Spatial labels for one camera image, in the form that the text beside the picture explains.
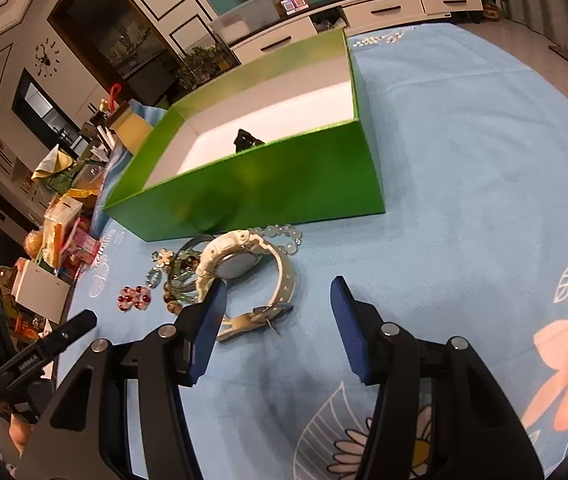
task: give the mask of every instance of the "window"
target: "window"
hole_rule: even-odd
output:
[[[24,69],[13,100],[13,111],[24,125],[51,150],[56,144],[77,159],[88,146],[64,112]]]

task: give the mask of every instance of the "white storage box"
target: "white storage box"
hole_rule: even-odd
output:
[[[273,0],[248,0],[213,20],[211,26],[226,43],[233,43],[254,30],[279,19]]]
[[[59,324],[69,289],[68,283],[27,260],[13,283],[12,294],[20,305]]]

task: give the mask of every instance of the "green box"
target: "green box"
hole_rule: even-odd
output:
[[[265,144],[235,153],[239,128]],[[383,213],[366,90],[343,32],[280,48],[174,104],[105,211],[146,241]]]

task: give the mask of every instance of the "white drawer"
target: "white drawer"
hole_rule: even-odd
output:
[[[441,14],[459,10],[482,10],[481,0],[421,0],[426,14]]]
[[[300,20],[286,23],[282,27],[258,36],[254,40],[249,40],[248,43],[232,47],[232,51],[241,64],[246,64],[258,57],[265,56],[269,52],[296,41],[305,40],[316,34],[317,30],[315,30],[313,22],[310,17],[306,16]]]
[[[364,32],[426,18],[421,0],[372,0],[343,7],[351,32]]]

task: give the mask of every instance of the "watch face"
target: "watch face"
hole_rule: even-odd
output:
[[[222,261],[215,267],[214,275],[216,278],[224,280],[232,280],[242,274],[251,270],[259,257],[257,254],[248,251],[239,251],[237,253],[229,254],[222,258]]]

